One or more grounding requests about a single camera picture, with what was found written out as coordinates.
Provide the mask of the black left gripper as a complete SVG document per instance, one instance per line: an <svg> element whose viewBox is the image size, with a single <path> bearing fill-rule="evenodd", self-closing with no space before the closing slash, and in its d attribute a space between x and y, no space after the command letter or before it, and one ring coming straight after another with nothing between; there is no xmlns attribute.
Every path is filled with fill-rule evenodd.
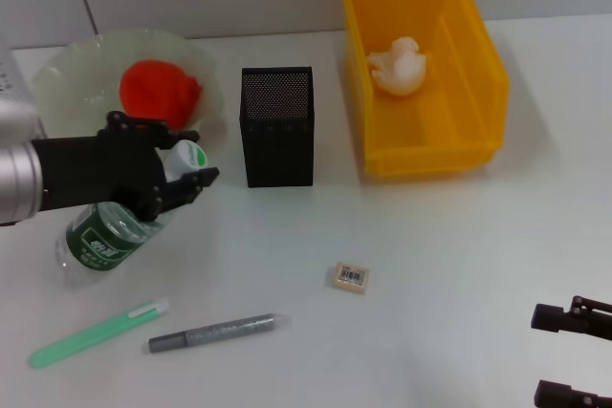
<svg viewBox="0 0 612 408"><path fill-rule="evenodd" d="M195 130L173 131L159 119L111 112L91 137L34 140L39 160L41 211L114 202L143 221L192 204L219 177L217 167L167 182L157 151L181 140L197 142Z"/></svg>

